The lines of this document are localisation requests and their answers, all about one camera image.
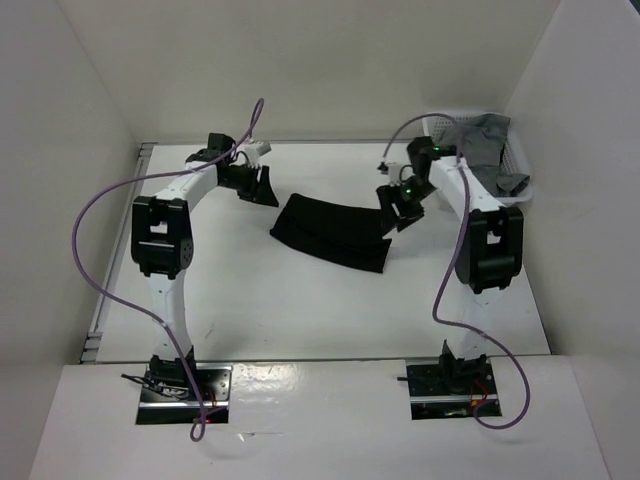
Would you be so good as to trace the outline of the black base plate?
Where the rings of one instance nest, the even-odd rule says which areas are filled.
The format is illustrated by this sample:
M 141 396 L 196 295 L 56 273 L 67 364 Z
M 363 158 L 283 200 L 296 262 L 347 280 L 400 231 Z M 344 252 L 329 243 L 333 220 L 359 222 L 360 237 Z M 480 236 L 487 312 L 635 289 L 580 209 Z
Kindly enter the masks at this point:
M 233 367 L 215 363 L 198 363 L 195 379 L 200 389 L 207 424 L 227 424 Z M 174 385 L 152 380 L 144 375 L 122 374 L 140 387 L 137 425 L 192 424 L 200 418 L 200 405 L 189 384 Z
M 448 376 L 437 360 L 407 361 L 406 372 L 397 381 L 408 388 L 413 420 L 472 418 L 479 406 L 480 417 L 501 417 L 498 389 L 489 362 L 464 367 Z

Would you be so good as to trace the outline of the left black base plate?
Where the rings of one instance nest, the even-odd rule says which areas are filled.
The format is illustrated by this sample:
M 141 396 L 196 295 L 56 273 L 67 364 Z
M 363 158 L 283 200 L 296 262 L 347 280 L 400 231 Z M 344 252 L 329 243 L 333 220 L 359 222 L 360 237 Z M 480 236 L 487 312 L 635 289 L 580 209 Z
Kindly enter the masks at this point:
M 233 367 L 215 363 L 198 363 L 195 379 L 200 389 L 207 424 L 227 424 Z M 174 385 L 152 380 L 144 375 L 122 374 L 140 387 L 137 425 L 192 424 L 200 418 L 200 405 L 189 384 Z

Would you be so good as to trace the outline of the white plastic basket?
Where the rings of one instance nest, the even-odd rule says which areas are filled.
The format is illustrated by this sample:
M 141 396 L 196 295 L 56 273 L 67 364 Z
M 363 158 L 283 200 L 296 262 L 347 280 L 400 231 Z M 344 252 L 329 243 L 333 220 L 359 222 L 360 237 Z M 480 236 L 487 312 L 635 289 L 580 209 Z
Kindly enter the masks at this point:
M 482 114 L 486 114 L 486 113 L 499 114 L 495 112 L 458 110 L 458 111 L 449 111 L 447 113 L 447 116 L 453 118 L 457 122 L 458 120 L 466 120 L 466 119 L 479 116 Z M 513 197 L 497 197 L 497 198 L 504 205 L 513 205 L 513 204 L 524 203 L 529 201 L 532 197 L 532 187 L 530 185 L 531 167 L 529 166 L 528 160 L 526 159 L 526 155 L 523 153 L 522 147 L 520 146 L 519 141 L 516 138 L 515 131 L 512 128 L 512 122 L 509 127 L 506 146 L 503 151 L 501 167 L 502 167 L 502 171 L 505 173 L 522 173 L 522 174 L 528 175 L 530 177 L 530 180 L 529 180 L 528 186 L 520 194 Z

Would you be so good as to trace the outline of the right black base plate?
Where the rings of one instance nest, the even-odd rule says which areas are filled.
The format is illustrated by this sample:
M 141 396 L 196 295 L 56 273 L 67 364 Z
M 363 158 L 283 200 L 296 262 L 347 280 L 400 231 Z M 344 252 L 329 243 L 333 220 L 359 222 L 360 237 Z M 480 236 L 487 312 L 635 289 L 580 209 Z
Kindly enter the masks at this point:
M 472 418 L 479 406 L 480 417 L 501 417 L 498 389 L 489 362 L 464 367 L 448 376 L 437 360 L 407 361 L 406 372 L 397 381 L 408 388 L 413 420 Z

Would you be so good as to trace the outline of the black skirt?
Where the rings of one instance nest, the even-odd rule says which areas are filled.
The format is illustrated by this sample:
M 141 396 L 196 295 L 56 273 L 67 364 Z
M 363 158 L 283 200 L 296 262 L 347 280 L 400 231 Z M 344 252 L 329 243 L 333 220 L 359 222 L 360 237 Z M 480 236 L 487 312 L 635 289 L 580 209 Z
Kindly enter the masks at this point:
M 270 235 L 284 245 L 344 267 L 381 274 L 391 241 L 377 209 L 290 196 Z

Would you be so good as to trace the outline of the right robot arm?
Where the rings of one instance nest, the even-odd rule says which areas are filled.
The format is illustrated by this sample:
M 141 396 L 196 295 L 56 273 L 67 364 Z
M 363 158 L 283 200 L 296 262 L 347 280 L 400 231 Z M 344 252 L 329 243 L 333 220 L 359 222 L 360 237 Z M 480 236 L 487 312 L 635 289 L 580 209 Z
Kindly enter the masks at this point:
M 473 294 L 504 290 L 522 269 L 524 214 L 507 206 L 482 185 L 455 147 L 438 147 L 429 136 L 406 147 L 405 165 L 382 162 L 389 183 L 376 189 L 384 234 L 401 232 L 424 217 L 422 201 L 442 194 L 461 222 L 455 262 L 445 273 Z

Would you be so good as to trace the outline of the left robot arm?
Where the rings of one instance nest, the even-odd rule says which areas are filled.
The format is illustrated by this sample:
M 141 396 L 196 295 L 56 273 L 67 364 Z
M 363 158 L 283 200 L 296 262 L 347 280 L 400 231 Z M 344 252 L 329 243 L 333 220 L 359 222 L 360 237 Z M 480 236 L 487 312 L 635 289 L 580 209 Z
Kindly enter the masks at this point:
M 184 294 L 195 253 L 190 214 L 217 187 L 235 191 L 243 201 L 277 207 L 269 168 L 261 164 L 270 151 L 266 141 L 251 138 L 237 146 L 231 137 L 211 133 L 207 146 L 187 158 L 183 172 L 168 186 L 133 201 L 132 260 L 148 280 L 151 311 L 167 325 L 147 377 L 176 399 L 190 398 L 199 386 Z

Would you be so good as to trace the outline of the grey skirt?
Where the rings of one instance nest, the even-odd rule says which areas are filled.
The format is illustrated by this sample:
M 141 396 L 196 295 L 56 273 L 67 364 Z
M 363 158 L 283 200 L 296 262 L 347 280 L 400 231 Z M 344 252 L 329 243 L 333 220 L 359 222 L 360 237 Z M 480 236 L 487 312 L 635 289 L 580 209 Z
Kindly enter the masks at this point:
M 507 142 L 511 118 L 486 113 L 466 120 L 458 120 L 435 135 L 438 147 L 456 146 L 456 133 L 462 133 L 462 156 L 474 176 L 496 197 L 513 197 L 529 184 L 530 177 L 522 173 L 502 171 L 502 156 Z

